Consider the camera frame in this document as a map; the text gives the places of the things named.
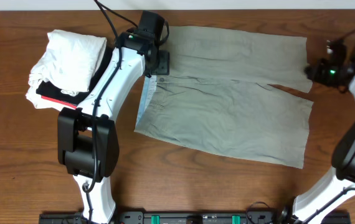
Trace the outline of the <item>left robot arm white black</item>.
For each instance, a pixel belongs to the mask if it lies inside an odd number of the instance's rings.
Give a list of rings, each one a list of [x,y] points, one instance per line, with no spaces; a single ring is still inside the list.
[[[58,160],[80,188],[81,213],[41,215],[40,223],[110,223],[116,209],[110,176],[119,158],[115,121],[141,76],[169,74],[167,20],[143,11],[139,24],[116,36],[103,73],[77,108],[63,108],[57,120]]]

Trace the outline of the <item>khaki green shorts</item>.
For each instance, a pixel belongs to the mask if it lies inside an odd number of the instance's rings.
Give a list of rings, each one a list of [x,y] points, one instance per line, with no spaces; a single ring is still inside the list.
[[[146,79],[137,133],[219,156],[302,168],[312,102],[306,38],[174,26],[170,73]]]

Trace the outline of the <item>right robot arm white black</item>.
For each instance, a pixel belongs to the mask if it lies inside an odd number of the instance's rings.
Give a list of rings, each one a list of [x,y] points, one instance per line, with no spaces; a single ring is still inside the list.
[[[340,92],[350,92],[355,99],[355,48],[346,55],[345,38],[328,44],[328,59],[305,69],[308,79]],[[333,210],[355,196],[355,123],[336,146],[331,167],[307,192],[286,206],[277,223],[349,223],[348,215]]]

